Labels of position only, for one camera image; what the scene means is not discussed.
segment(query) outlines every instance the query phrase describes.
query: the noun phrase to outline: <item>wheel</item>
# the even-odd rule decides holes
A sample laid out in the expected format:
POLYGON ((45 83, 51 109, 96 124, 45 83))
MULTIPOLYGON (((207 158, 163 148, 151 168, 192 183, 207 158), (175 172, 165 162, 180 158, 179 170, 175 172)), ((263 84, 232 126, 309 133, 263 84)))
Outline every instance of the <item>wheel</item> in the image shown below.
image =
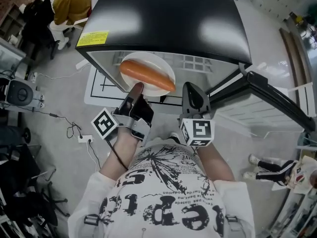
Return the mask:
POLYGON ((29 128, 25 128, 22 137, 25 143, 29 144, 31 142, 31 131, 29 128))

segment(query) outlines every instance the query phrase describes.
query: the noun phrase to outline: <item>orange sausage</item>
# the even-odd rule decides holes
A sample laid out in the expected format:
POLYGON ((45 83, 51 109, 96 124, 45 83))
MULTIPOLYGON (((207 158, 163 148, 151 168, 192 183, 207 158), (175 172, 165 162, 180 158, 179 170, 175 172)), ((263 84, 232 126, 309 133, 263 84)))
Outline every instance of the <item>orange sausage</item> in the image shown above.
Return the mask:
POLYGON ((139 62, 125 60, 120 64, 120 71, 124 75, 157 86, 166 91, 175 91, 175 84, 167 76, 139 62))

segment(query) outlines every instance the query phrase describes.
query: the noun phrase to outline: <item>white plate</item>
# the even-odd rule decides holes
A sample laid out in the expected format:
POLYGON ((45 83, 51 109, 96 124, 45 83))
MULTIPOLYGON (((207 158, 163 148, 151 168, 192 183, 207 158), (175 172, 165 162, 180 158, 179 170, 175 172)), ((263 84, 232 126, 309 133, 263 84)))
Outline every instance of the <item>white plate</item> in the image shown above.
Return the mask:
MULTIPOLYGON (((134 52, 131 54, 128 54, 122 61, 125 60, 134 60, 136 62, 142 63, 156 71, 159 71, 160 73, 166 75, 169 77, 170 80, 175 84, 175 74, 172 68, 169 66, 167 62, 165 62, 162 58, 148 52, 134 52)), ((130 90, 132 87, 138 83, 141 82, 138 79, 132 78, 130 76, 122 74, 122 78, 124 82, 127 83, 128 86, 130 86, 130 90)), ((143 94, 147 96, 163 96, 169 93, 169 91, 163 90, 157 86, 142 82, 144 84, 143 94)))

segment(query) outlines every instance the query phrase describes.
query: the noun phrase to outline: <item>black pants with white stripe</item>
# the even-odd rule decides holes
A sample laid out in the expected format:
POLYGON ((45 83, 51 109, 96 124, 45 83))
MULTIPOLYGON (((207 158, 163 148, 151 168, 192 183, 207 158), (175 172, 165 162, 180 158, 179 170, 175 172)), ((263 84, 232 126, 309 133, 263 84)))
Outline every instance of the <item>black pants with white stripe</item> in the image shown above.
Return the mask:
POLYGON ((271 180, 278 183, 279 185, 287 185, 285 175, 286 173, 290 173, 289 171, 291 171, 295 165, 296 162, 294 161, 287 161, 283 166, 259 161, 258 166, 260 168, 268 170, 268 172, 258 172, 256 175, 256 179, 271 180))

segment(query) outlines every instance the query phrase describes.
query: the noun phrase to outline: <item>yellow label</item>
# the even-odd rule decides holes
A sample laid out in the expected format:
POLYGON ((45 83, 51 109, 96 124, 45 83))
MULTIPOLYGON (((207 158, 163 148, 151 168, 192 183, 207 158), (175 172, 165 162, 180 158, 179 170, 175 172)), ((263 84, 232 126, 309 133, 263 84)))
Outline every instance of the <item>yellow label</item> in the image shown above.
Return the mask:
POLYGON ((105 44, 109 31, 91 32, 83 34, 77 43, 77 47, 97 44, 105 44))

